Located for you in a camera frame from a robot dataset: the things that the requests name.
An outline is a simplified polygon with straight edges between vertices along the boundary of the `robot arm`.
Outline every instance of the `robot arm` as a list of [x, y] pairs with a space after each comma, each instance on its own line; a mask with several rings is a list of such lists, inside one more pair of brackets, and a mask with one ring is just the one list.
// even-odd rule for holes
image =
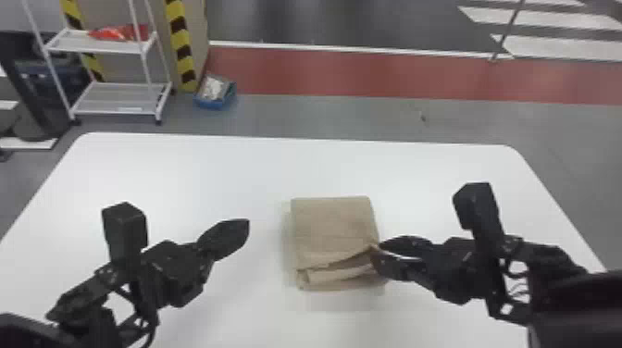
[[[489, 316], [528, 327], [534, 348], [620, 346], [622, 272], [589, 274], [557, 246], [505, 235], [488, 183], [465, 185], [454, 195], [454, 208], [473, 240], [390, 239], [372, 254], [378, 273], [415, 282], [456, 305], [483, 299]], [[527, 270], [512, 273], [514, 262]], [[524, 279], [529, 301], [517, 300], [506, 279]]]

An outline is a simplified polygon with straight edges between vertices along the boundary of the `black machine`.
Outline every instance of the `black machine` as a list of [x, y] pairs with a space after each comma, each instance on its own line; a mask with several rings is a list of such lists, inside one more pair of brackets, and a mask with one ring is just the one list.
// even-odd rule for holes
[[[374, 268], [456, 305], [483, 299], [489, 316], [527, 327], [532, 348], [622, 346], [622, 272], [589, 274], [557, 246], [505, 235], [489, 183], [465, 185], [454, 208], [474, 240], [397, 237], [372, 254]], [[513, 272], [514, 262], [526, 270]], [[509, 292], [506, 278], [525, 280], [527, 289]]]
[[[146, 218], [123, 203], [102, 211], [110, 263], [65, 292], [45, 316], [56, 325], [0, 315], [0, 347], [125, 348], [146, 336], [148, 347], [160, 324], [157, 310], [184, 307], [203, 291], [212, 266], [246, 242], [249, 221], [221, 221], [196, 242], [163, 241], [145, 252]], [[104, 307], [110, 293], [131, 302], [134, 314], [117, 324]]]

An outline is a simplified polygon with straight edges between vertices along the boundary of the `towel fold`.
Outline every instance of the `towel fold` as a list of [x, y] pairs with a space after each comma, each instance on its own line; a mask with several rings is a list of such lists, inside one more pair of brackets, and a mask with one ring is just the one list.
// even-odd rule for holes
[[292, 222], [298, 286], [343, 290], [384, 283], [369, 261], [379, 242], [368, 197], [296, 198]]

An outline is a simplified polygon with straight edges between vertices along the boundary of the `metal shelf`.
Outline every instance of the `metal shelf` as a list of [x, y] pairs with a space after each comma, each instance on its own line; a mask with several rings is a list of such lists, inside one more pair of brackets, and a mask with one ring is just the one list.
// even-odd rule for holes
[[91, 82], [71, 108], [79, 115], [133, 114], [159, 115], [172, 83]]
[[65, 28], [45, 45], [51, 52], [110, 53], [121, 55], [139, 55], [149, 51], [157, 38], [152, 31], [147, 41], [105, 41], [89, 36], [88, 31], [76, 31]]
[[[149, 4], [149, 0], [144, 1], [144, 8], [149, 17], [149, 25], [151, 28], [156, 27], [154, 13]], [[80, 124], [80, 120], [76, 118], [77, 114], [138, 114], [153, 115], [155, 124], [162, 124], [162, 109], [167, 102], [168, 96], [172, 91], [172, 82], [168, 71], [167, 60], [164, 55], [164, 48], [157, 37], [156, 31], [151, 31], [149, 39], [146, 41], [105, 41], [97, 40], [89, 36], [87, 31], [78, 31], [65, 28], [59, 32], [49, 43], [44, 43], [39, 27], [37, 26], [34, 16], [32, 15], [29, 0], [20, 0], [28, 22], [32, 26], [32, 31], [41, 47], [44, 55], [45, 63], [52, 74], [54, 85], [58, 90], [63, 105], [68, 111], [69, 119], [73, 124]], [[136, 17], [136, 8], [134, 0], [128, 0], [128, 8], [131, 15], [131, 25], [136, 37], [140, 37], [140, 25]], [[165, 83], [153, 83], [147, 64], [147, 52], [156, 44], [162, 66], [167, 76]], [[75, 53], [98, 53], [98, 54], [122, 54], [122, 55], [138, 55], [143, 65], [144, 79], [146, 83], [104, 83], [98, 82], [93, 73], [87, 68], [91, 78], [91, 84], [82, 92], [82, 95], [73, 105], [69, 102], [65, 90], [58, 78], [56, 68], [52, 62], [50, 52], [75, 52]]]

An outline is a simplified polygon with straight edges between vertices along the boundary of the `gray floor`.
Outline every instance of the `gray floor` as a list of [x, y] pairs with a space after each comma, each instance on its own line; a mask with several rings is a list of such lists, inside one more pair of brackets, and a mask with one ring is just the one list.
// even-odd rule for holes
[[86, 118], [54, 151], [18, 153], [0, 164], [0, 235], [73, 141], [90, 131], [508, 144], [605, 265], [622, 267], [622, 107], [243, 95], [228, 111], [214, 112], [179, 95], [167, 106], [163, 127], [146, 118]]

